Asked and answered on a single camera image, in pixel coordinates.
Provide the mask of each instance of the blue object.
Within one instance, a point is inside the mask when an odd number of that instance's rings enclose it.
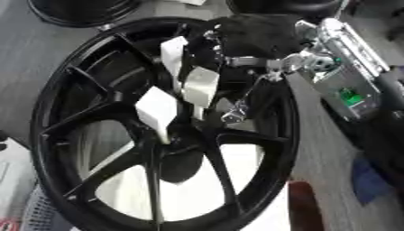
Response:
[[[351,174],[353,192],[363,206],[392,190],[363,156],[358,156],[353,161]]]

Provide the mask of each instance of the black wheel rim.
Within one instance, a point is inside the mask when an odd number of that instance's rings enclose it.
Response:
[[[82,1],[27,0],[32,11],[44,22],[67,27],[94,27],[118,21],[135,11],[141,5],[138,0],[115,0],[105,5],[98,1],[93,4]]]
[[[42,91],[32,115],[32,157],[40,181],[56,208],[75,226],[82,230],[238,230],[254,220],[278,195],[287,181],[293,167],[299,140],[298,110],[295,99],[286,81],[273,88],[269,99],[265,98],[266,108],[254,123],[259,133],[245,132],[228,128],[187,130],[209,139],[202,138],[208,147],[206,157],[215,168],[225,194],[225,205],[201,217],[189,220],[165,222],[161,217],[159,199],[159,158],[162,147],[156,142],[152,132],[139,123],[133,103],[151,85],[157,85],[170,92],[161,69],[154,68],[153,56],[158,53],[162,41],[179,34],[186,35],[190,30],[198,30],[203,22],[187,18],[154,18],[128,23],[99,34],[73,54],[55,71]],[[146,41],[154,46],[147,48]],[[111,51],[129,51],[144,67],[145,81],[134,82],[139,94],[128,97],[124,91],[116,91],[111,82],[102,82],[91,73],[95,63]],[[61,114],[66,104],[69,86],[79,84],[91,92],[91,100],[81,98],[84,106],[75,113]],[[122,123],[128,134],[136,142],[131,152],[150,155],[124,154],[106,169],[89,179],[78,180],[70,174],[69,165],[61,161],[60,154],[69,148],[66,136],[75,128],[93,121],[113,119]],[[221,143],[252,143],[262,147],[265,155],[262,164],[252,181],[240,193],[228,176],[220,150]],[[144,164],[149,189],[151,189],[152,221],[128,217],[108,207],[94,195],[99,184],[136,164]]]

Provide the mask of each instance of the floor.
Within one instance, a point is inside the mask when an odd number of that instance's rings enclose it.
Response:
[[[389,12],[399,3],[371,0],[354,17],[356,27],[390,64],[404,64],[404,40],[387,42],[388,25],[398,23]],[[183,15],[212,18],[230,14],[224,0],[203,7],[171,2],[148,3],[126,20],[146,16]],[[28,144],[35,98],[49,75],[95,29],[66,29],[40,22],[26,0],[0,0],[0,128]],[[399,231],[404,219],[393,194],[362,207],[350,186],[350,168],[358,154],[319,105],[317,94],[298,76],[290,78],[301,113],[301,145],[294,177],[309,181],[317,194],[327,231]]]

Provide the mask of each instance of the white cube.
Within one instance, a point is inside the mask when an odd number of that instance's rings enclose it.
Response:
[[[154,129],[161,141],[170,143],[167,127],[178,114],[177,99],[151,87],[135,105],[139,119]]]
[[[209,108],[217,91],[219,77],[219,74],[210,69],[195,68],[184,84],[184,99],[195,106]]]
[[[161,61],[172,76],[172,83],[176,92],[180,91],[178,76],[182,68],[184,46],[187,44],[188,41],[183,36],[161,44]]]

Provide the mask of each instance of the rim lip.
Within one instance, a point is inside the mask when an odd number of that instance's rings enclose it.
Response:
[[[105,226],[100,226],[96,221],[97,216],[92,216],[91,220],[86,220],[84,221],[82,219],[81,215],[83,214],[83,209],[78,209],[77,206],[73,206],[71,203],[66,201],[62,195],[58,192],[57,189],[55,189],[54,186],[50,185],[48,179],[51,178],[50,174],[46,170],[47,167],[44,165],[44,150],[42,149],[42,145],[40,144],[41,142],[41,136],[39,135],[39,131],[41,130],[41,120],[43,118],[43,108],[45,107],[45,104],[47,102],[45,97],[49,96],[50,93],[50,87],[53,86],[55,83],[57,83],[60,80],[61,74],[64,72],[66,66],[71,63],[73,60],[76,60],[77,58],[83,57],[84,54],[86,54],[87,51],[91,49],[96,49],[96,46],[104,41],[105,39],[111,37],[112,35],[116,34],[117,32],[124,32],[124,31],[130,31],[130,28],[136,27],[136,26],[141,26],[142,23],[150,23],[150,22],[166,22],[170,21],[172,23],[182,21],[182,22],[190,22],[194,21],[196,23],[198,22],[204,22],[201,20],[197,19],[190,19],[190,18],[183,18],[183,17],[162,17],[162,18],[151,18],[151,19],[142,19],[139,21],[135,21],[132,23],[126,23],[120,26],[117,26],[107,32],[101,32],[98,34],[98,36],[94,37],[93,39],[90,39],[88,42],[80,46],[77,50],[75,50],[68,58],[65,59],[65,61],[58,67],[58,69],[52,74],[50,80],[48,81],[47,85],[45,86],[44,90],[41,92],[33,113],[32,113],[32,121],[31,121],[31,133],[30,133],[30,138],[31,138],[31,143],[32,143],[32,161],[34,163],[34,167],[38,173],[40,183],[42,187],[44,188],[46,194],[50,197],[50,199],[53,201],[55,204],[56,208],[61,212],[63,216],[65,216],[72,224],[75,226],[83,228],[83,230],[124,230],[123,229],[115,229],[110,226],[105,227]],[[298,152],[298,144],[299,144],[299,136],[300,136],[300,131],[299,131],[299,116],[298,116],[298,106],[296,103],[296,100],[294,98],[293,93],[290,90],[290,97],[286,98],[285,100],[288,100],[289,102],[289,111],[290,111],[290,120],[292,122],[292,136],[290,137],[290,147],[286,148],[287,151],[286,153],[283,152],[282,155],[280,156],[280,161],[278,162],[278,168],[275,173],[277,173],[276,180],[273,182],[273,185],[271,187],[271,191],[266,192],[265,197],[262,198],[262,200],[256,205],[255,208],[252,208],[248,213],[246,213],[243,216],[243,219],[228,219],[227,222],[219,222],[218,226],[212,226],[206,229],[200,229],[200,230],[238,230],[250,222],[252,222],[255,218],[257,218],[261,212],[267,208],[268,205],[278,196],[280,193],[281,189],[285,185],[286,181],[288,180],[288,177],[291,173],[291,170],[294,166],[294,162],[296,160],[297,152]]]
[[[122,8],[119,11],[113,12],[112,14],[106,14],[104,16],[99,16],[98,19],[96,20],[68,20],[68,19],[63,19],[59,18],[56,16],[52,16],[50,14],[47,14],[40,10],[37,6],[35,6],[35,3],[33,0],[27,0],[28,5],[32,9],[32,11],[44,22],[46,23],[52,23],[56,24],[59,26],[64,26],[64,27],[72,27],[72,28],[87,28],[87,27],[95,27],[95,26],[101,26],[104,24],[108,23],[114,23],[117,21],[120,21],[124,19],[127,15],[133,13],[136,11],[140,6],[141,2],[140,1],[132,1],[131,4],[126,5],[126,7]]]

